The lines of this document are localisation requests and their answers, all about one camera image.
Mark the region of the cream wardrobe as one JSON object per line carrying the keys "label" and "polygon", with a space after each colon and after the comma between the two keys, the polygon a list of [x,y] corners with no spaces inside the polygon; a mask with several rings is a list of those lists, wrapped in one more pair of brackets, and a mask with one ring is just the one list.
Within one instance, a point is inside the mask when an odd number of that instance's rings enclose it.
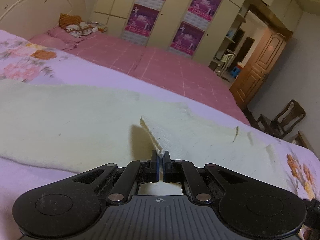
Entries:
{"label": "cream wardrobe", "polygon": [[[147,47],[169,49],[192,0],[165,0],[149,36]],[[107,25],[109,35],[122,38],[136,0],[96,0],[91,19]],[[294,31],[302,16],[296,0],[222,0],[193,55],[209,65],[221,56],[247,12],[255,13],[269,28]]]}

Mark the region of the books on nightstand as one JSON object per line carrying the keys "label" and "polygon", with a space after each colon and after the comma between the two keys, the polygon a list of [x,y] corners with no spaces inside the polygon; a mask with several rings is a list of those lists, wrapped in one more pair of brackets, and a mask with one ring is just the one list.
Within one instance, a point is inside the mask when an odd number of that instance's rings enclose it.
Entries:
{"label": "books on nightstand", "polygon": [[106,24],[102,24],[100,22],[89,22],[88,25],[92,28],[92,29],[97,29],[97,31],[104,33],[107,32],[107,25]]}

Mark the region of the orange white patterned pillow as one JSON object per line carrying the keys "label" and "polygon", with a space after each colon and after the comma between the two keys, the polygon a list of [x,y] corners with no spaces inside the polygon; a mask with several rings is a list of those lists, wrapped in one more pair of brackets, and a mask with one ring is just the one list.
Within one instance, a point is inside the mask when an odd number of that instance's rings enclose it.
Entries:
{"label": "orange white patterned pillow", "polygon": [[87,24],[78,15],[60,14],[59,27],[73,37],[83,37],[99,31],[97,27]]}

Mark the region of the pink checked bed cover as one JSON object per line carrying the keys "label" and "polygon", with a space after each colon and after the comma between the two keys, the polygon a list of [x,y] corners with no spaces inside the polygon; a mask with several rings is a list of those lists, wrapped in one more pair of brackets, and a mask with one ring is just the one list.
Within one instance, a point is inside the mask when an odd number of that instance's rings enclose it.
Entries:
{"label": "pink checked bed cover", "polygon": [[63,50],[248,123],[227,85],[209,67],[163,49],[140,46],[101,32],[82,38],[79,44],[68,46],[45,33],[31,38],[30,42]]}

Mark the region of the pink pillow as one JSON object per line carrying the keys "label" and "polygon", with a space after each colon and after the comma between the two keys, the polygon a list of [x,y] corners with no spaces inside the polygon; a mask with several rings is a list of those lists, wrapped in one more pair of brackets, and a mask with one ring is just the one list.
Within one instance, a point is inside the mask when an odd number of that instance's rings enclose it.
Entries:
{"label": "pink pillow", "polygon": [[48,31],[48,35],[51,37],[55,37],[63,41],[68,46],[74,46],[79,44],[83,38],[82,37],[74,37],[71,34],[67,33],[64,29],[60,27],[55,27]]}

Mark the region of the blue plastic stool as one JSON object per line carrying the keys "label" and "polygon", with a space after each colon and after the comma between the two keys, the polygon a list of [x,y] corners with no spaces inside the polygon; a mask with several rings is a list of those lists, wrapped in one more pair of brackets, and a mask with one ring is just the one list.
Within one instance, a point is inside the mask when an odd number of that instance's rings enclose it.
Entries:
{"label": "blue plastic stool", "polygon": [[238,66],[235,66],[232,71],[230,72],[230,75],[233,77],[233,78],[236,78],[239,73],[241,72],[242,68],[241,67],[238,67]]}

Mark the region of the lower left purple poster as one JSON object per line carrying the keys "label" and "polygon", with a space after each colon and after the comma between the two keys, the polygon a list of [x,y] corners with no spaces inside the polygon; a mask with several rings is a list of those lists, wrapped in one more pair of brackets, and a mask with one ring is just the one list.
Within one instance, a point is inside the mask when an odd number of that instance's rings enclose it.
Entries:
{"label": "lower left purple poster", "polygon": [[122,39],[134,44],[146,46],[159,11],[134,4],[124,27]]}

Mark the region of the dark wooden chair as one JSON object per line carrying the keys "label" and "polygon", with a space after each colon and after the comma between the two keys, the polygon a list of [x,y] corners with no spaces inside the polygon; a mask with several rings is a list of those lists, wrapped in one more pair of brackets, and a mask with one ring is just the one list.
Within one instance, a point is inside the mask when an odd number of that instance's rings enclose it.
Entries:
{"label": "dark wooden chair", "polygon": [[284,139],[305,117],[304,108],[296,100],[290,100],[275,118],[270,119],[261,114],[257,120],[250,116],[249,121],[254,128],[278,139]]}

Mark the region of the brown wooden door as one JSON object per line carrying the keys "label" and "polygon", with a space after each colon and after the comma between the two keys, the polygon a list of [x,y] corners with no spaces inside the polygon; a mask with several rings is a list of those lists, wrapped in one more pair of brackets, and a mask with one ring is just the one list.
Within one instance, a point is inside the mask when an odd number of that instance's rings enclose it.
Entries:
{"label": "brown wooden door", "polygon": [[252,55],[230,87],[237,106],[244,110],[259,91],[282,54],[293,32],[267,28]]}

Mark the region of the cream curved headboard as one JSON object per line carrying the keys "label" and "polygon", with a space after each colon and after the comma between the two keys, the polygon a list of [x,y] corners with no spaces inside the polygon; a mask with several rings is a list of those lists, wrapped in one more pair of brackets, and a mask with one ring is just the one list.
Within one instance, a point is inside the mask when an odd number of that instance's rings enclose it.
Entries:
{"label": "cream curved headboard", "polygon": [[1,30],[28,40],[59,25],[61,14],[86,19],[85,0],[1,0]]}

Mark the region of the white metal rack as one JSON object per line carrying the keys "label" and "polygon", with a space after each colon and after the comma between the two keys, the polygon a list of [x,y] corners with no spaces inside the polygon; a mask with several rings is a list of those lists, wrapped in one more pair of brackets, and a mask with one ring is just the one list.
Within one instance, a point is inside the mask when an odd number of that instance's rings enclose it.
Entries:
{"label": "white metal rack", "polygon": [[237,53],[227,49],[226,53],[223,55],[221,62],[221,67],[219,70],[216,71],[216,74],[218,77],[222,77],[223,74],[226,72],[227,68],[231,65],[235,57],[237,56]]}

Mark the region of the lilac floral bed sheet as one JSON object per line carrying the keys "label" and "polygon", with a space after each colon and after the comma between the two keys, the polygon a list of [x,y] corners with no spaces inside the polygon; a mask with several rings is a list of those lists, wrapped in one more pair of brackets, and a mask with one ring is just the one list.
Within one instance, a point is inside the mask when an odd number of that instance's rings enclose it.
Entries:
{"label": "lilac floral bed sheet", "polygon": [[[30,85],[92,86],[121,89],[149,96],[161,102],[185,103],[190,110],[219,125],[240,127],[271,146],[286,174],[289,191],[301,198],[319,198],[319,160],[310,151],[265,135],[213,107],[100,66],[63,50],[31,43],[1,31],[1,81]],[[1,239],[19,239],[20,230],[12,217],[18,196],[29,189],[70,176],[71,171],[18,163],[1,156]]]}

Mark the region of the cream knitted garment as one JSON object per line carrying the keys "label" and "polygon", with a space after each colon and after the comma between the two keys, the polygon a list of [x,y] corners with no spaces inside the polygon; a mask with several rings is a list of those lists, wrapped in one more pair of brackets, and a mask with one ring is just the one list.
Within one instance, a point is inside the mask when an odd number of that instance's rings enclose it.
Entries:
{"label": "cream knitted garment", "polygon": [[1,81],[1,156],[18,163],[84,172],[125,166],[165,151],[201,167],[214,163],[288,189],[271,146],[240,127],[121,89]]}

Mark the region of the lower right purple poster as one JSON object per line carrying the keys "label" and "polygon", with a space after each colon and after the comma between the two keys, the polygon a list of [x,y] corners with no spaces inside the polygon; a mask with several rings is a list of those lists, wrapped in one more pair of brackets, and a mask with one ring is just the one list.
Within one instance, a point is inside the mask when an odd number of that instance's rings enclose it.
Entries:
{"label": "lower right purple poster", "polygon": [[182,21],[168,51],[192,58],[203,35],[204,31]]}

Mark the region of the upper right purple poster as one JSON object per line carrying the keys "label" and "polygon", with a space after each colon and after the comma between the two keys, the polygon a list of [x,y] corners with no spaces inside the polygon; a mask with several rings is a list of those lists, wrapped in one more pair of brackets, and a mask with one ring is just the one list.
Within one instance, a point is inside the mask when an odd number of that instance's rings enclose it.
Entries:
{"label": "upper right purple poster", "polygon": [[192,0],[183,21],[206,31],[222,0]]}

